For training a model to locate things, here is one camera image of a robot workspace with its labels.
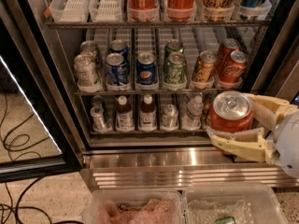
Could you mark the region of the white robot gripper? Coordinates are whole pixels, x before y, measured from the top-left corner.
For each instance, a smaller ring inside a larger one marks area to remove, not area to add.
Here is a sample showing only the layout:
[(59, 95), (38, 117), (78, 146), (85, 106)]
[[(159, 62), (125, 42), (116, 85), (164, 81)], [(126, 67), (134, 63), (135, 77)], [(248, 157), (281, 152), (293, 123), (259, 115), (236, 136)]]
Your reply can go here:
[(233, 154), (249, 161), (274, 163), (286, 175), (298, 179), (298, 106), (291, 105), (287, 100), (277, 97), (251, 93), (246, 93), (246, 96), (251, 100), (254, 118), (268, 130), (275, 131), (276, 148), (272, 142), (263, 138), (263, 128), (227, 133), (208, 127), (206, 132), (212, 145), (224, 153)]

